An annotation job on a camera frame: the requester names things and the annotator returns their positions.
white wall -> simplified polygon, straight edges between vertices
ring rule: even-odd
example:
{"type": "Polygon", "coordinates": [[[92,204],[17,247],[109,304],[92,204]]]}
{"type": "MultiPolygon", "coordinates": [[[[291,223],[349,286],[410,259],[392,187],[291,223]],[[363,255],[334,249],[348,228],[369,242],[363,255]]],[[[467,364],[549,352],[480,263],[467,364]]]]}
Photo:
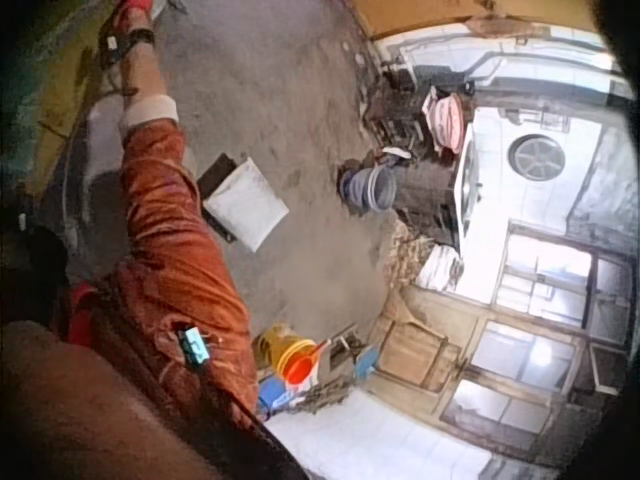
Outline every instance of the white wall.
{"type": "Polygon", "coordinates": [[[280,414],[266,426],[304,467],[327,480],[475,479],[491,458],[361,390],[316,415],[280,414]]]}
{"type": "Polygon", "coordinates": [[[478,302],[491,302],[508,226],[508,211],[498,200],[486,198],[475,206],[467,232],[464,273],[455,293],[478,302]]]}
{"type": "MultiPolygon", "coordinates": [[[[548,25],[551,35],[557,39],[569,39],[604,47],[597,34],[581,30],[548,25]]],[[[448,66],[454,72],[470,68],[487,52],[527,53],[545,55],[560,60],[572,60],[601,69],[611,69],[613,60],[609,54],[547,40],[529,39],[526,45],[518,45],[515,38],[484,39],[477,37],[452,38],[471,32],[462,23],[430,27],[401,33],[375,42],[382,60],[392,61],[398,55],[409,67],[418,65],[448,66]]],[[[497,65],[494,59],[474,72],[474,76],[489,75],[497,65]]],[[[498,77],[526,78],[577,85],[602,93],[608,93],[610,78],[572,65],[539,60],[507,59],[498,70],[498,77]]]]}
{"type": "Polygon", "coordinates": [[[598,145],[602,126],[571,118],[568,133],[542,130],[524,122],[514,125],[495,108],[478,108],[472,124],[480,165],[482,195],[500,203],[510,218],[564,235],[567,216],[582,188],[598,145]],[[533,182],[517,174],[508,161],[511,144],[529,134],[552,138],[565,154],[565,168],[553,180],[533,182]]]}

black strap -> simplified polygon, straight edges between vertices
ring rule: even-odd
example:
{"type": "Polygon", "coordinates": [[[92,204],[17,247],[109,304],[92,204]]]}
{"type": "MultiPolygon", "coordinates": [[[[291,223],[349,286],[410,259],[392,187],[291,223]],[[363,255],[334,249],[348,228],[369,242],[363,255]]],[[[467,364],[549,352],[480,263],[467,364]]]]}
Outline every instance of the black strap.
{"type": "Polygon", "coordinates": [[[103,70],[111,68],[122,60],[138,43],[155,45],[153,31],[148,28],[137,28],[127,35],[109,32],[100,39],[100,57],[103,70]]]}

orange bucket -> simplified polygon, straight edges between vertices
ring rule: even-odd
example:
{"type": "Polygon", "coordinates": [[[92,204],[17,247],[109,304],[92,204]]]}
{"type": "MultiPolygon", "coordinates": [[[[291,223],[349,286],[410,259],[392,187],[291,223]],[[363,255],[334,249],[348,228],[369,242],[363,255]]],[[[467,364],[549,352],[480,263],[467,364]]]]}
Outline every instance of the orange bucket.
{"type": "Polygon", "coordinates": [[[274,325],[262,335],[260,350],[290,385],[304,382],[318,361],[315,342],[298,336],[285,324],[274,325]]]}

glass window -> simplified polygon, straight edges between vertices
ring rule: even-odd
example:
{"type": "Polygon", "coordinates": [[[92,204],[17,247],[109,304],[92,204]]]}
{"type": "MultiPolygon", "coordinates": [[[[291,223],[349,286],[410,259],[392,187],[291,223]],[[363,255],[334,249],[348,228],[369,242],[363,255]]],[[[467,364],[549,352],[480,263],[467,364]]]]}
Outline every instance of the glass window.
{"type": "Polygon", "coordinates": [[[442,419],[462,430],[528,450],[542,431],[550,410],[462,380],[442,419]]]}
{"type": "Polygon", "coordinates": [[[597,391],[617,394],[624,386],[627,372],[625,352],[591,344],[591,360],[597,391]]]}
{"type": "Polygon", "coordinates": [[[573,361],[572,345],[489,322],[471,364],[548,391],[560,391],[573,361]]]}
{"type": "Polygon", "coordinates": [[[597,276],[594,272],[590,282],[594,255],[513,234],[495,302],[577,328],[589,324],[591,336],[624,343],[631,317],[631,269],[614,260],[595,260],[597,276]]]}

yellow container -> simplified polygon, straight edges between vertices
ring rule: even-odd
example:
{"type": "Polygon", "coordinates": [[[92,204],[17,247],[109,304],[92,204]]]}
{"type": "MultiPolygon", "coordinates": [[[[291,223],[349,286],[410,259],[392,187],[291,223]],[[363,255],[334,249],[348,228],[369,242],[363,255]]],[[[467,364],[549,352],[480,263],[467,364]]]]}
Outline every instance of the yellow container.
{"type": "Polygon", "coordinates": [[[279,323],[271,327],[260,338],[260,351],[276,373],[287,378],[287,365],[295,356],[310,354],[316,344],[313,340],[297,335],[288,325],[279,323]]]}

